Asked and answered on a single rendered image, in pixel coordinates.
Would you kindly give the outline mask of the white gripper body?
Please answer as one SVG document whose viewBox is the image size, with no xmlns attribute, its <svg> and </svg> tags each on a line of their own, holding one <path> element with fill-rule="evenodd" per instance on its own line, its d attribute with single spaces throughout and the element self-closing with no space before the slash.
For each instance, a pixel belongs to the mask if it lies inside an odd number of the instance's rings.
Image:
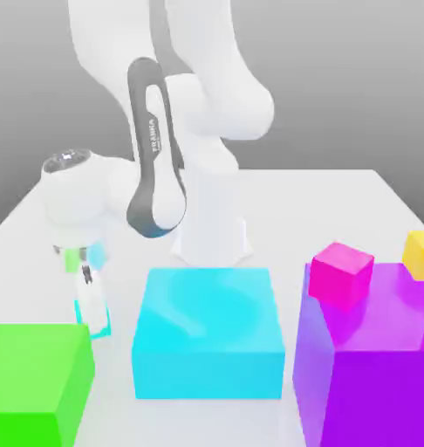
<svg viewBox="0 0 424 447">
<path fill-rule="evenodd" d="M 106 299 L 96 271 L 80 271 L 76 276 L 78 320 L 88 326 L 90 334 L 107 327 Z"/>
</svg>

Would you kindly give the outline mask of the small cyan cube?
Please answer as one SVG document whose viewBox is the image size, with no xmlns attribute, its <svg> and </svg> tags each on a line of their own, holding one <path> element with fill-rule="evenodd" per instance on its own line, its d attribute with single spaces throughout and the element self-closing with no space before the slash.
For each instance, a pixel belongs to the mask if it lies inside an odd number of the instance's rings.
<svg viewBox="0 0 424 447">
<path fill-rule="evenodd" d="M 78 324 L 83 324 L 83 318 L 79 307 L 79 302 L 75 299 L 74 300 L 74 311 L 76 316 L 76 321 Z M 90 337 L 92 340 L 100 339 L 102 337 L 107 337 L 111 334 L 111 321 L 110 321 L 110 314 L 109 309 L 106 307 L 106 324 L 97 332 L 90 334 Z"/>
</svg>

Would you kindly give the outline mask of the small magenta cube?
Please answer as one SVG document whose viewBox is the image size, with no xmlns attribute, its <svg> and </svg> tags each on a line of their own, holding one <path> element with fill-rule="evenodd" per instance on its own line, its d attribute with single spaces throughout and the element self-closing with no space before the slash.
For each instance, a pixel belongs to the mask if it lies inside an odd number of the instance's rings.
<svg viewBox="0 0 424 447">
<path fill-rule="evenodd" d="M 374 256 L 333 242 L 311 261 L 308 294 L 348 311 L 369 293 Z"/>
</svg>

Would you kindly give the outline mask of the small yellow cube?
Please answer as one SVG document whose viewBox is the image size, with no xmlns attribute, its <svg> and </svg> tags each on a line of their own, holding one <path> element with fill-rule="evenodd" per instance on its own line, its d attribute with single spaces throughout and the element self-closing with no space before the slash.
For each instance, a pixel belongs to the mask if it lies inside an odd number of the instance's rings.
<svg viewBox="0 0 424 447">
<path fill-rule="evenodd" d="M 414 280 L 424 281 L 424 230 L 408 232 L 402 263 Z"/>
</svg>

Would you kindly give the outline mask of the large green box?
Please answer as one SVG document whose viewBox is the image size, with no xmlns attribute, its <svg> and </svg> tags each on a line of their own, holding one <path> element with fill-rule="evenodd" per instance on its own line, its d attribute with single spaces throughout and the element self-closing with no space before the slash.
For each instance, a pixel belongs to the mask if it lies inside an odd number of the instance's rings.
<svg viewBox="0 0 424 447">
<path fill-rule="evenodd" d="M 0 323 L 0 447 L 74 447 L 94 372 L 86 326 Z"/>
</svg>

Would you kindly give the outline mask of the large cyan box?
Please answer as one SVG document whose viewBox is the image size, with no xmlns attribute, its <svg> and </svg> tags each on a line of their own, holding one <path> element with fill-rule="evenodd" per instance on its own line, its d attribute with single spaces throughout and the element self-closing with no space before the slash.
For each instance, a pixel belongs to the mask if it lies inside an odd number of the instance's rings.
<svg viewBox="0 0 424 447">
<path fill-rule="evenodd" d="M 279 399 L 285 347 L 266 268 L 153 268 L 131 353 L 139 399 Z"/>
</svg>

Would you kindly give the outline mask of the large purple box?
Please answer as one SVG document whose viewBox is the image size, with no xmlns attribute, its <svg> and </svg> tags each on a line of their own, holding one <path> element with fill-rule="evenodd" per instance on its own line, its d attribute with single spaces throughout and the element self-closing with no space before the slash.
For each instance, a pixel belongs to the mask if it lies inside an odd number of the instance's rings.
<svg viewBox="0 0 424 447">
<path fill-rule="evenodd" d="M 373 267 L 348 312 L 309 296 L 304 272 L 292 373 L 306 447 L 424 447 L 424 281 Z"/>
</svg>

